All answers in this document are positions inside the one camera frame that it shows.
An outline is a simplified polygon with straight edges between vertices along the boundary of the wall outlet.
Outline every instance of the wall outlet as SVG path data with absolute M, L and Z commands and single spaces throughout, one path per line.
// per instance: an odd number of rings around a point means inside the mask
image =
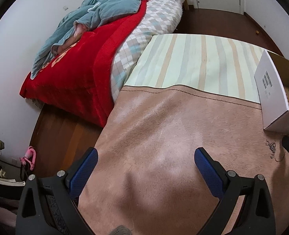
M 17 166 L 17 159 L 15 159 L 15 158 L 12 158 L 12 165 L 15 165 L 15 166 Z

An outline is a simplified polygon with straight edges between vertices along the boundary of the checkered bedsheet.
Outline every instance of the checkered bedsheet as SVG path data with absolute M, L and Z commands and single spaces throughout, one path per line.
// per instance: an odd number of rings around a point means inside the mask
M 178 25 L 184 0 L 150 0 L 144 18 L 127 37 L 115 55 L 111 73 L 111 91 L 115 102 L 140 55 L 154 35 L 172 33 Z

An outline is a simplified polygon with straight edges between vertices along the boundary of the cardboard box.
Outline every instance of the cardboard box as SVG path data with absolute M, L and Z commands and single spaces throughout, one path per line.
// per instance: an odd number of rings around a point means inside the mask
M 289 134 L 289 61 L 265 50 L 255 72 L 255 82 L 263 129 Z

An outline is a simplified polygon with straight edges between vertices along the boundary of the wooden floor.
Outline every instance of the wooden floor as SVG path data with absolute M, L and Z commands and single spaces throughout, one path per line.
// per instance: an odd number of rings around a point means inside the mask
M 50 177 L 67 170 L 89 148 L 94 147 L 102 128 L 45 105 L 35 126 L 30 145 L 37 151 L 34 173 Z
M 233 38 L 281 55 L 271 38 L 250 17 L 232 12 L 206 9 L 184 11 L 175 33 Z M 101 131 L 101 128 L 75 115 L 45 105 L 30 142 L 37 151 L 35 174 L 47 177 L 67 169 L 88 147 L 94 147 Z
M 282 54 L 266 32 L 249 16 L 208 9 L 184 11 L 174 33 L 207 34 L 245 41 Z

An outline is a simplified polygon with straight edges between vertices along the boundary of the red blanket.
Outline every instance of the red blanket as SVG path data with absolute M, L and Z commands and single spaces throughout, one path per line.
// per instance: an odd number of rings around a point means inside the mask
M 115 53 L 144 17 L 146 4 L 142 0 L 136 14 L 84 33 L 79 42 L 53 59 L 34 80 L 29 73 L 20 95 L 104 127 L 114 107 L 110 76 Z

